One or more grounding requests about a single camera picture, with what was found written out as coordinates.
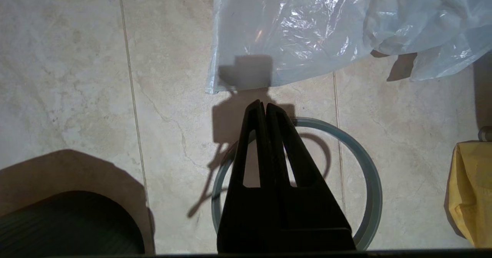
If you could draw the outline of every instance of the white plastic bag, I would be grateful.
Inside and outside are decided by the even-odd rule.
[[[413,79],[450,75],[492,49],[491,24],[492,0],[214,0],[207,92],[327,74],[372,49],[418,52]]]

